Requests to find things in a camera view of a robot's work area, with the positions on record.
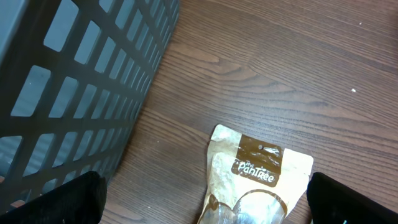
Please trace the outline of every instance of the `food package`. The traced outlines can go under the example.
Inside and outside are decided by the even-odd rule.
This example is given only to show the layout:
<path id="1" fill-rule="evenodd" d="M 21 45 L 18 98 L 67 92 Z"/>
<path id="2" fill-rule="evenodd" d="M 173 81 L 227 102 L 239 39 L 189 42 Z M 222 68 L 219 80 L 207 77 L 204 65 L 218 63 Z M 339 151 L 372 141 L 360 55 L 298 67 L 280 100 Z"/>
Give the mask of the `food package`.
<path id="1" fill-rule="evenodd" d="M 278 224 L 305 192 L 313 158 L 217 125 L 198 224 Z"/>

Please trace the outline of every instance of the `wooden floor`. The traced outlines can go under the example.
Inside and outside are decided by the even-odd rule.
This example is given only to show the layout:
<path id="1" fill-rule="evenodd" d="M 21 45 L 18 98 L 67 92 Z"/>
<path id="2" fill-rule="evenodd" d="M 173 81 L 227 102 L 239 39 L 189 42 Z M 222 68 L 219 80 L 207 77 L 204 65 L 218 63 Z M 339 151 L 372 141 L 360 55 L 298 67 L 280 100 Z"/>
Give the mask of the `wooden floor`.
<path id="1" fill-rule="evenodd" d="M 196 223 L 217 124 L 398 212 L 398 2 L 182 1 L 103 223 Z M 303 195 L 284 223 L 309 219 Z"/>

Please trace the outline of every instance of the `lattice basket wall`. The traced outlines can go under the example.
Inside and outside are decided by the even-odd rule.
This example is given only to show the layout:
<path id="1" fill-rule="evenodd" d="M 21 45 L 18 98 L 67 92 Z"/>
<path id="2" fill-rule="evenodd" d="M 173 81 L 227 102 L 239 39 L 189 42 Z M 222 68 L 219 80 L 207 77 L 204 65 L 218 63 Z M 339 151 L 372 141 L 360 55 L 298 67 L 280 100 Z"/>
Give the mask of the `lattice basket wall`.
<path id="1" fill-rule="evenodd" d="M 89 170 L 109 180 L 179 11 L 178 0 L 16 1 L 20 23 L 0 43 L 0 214 Z"/>

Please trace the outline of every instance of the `brown label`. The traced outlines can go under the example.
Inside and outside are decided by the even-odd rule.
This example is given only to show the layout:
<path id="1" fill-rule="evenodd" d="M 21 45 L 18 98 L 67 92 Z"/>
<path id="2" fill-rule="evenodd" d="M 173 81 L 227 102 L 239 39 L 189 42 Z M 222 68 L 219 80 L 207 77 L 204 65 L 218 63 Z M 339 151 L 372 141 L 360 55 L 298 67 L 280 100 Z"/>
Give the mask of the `brown label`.
<path id="1" fill-rule="evenodd" d="M 242 135 L 231 172 L 275 187 L 282 165 L 282 148 Z"/>

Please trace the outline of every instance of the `snack bag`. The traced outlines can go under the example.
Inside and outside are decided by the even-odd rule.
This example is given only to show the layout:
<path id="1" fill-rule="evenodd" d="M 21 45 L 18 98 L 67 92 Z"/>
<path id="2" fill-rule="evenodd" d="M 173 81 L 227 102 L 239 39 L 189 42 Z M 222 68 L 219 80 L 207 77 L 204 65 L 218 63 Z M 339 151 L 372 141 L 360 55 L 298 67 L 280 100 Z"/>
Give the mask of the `snack bag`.
<path id="1" fill-rule="evenodd" d="M 307 189 L 312 164 L 311 156 L 217 125 L 198 224 L 282 223 Z"/>

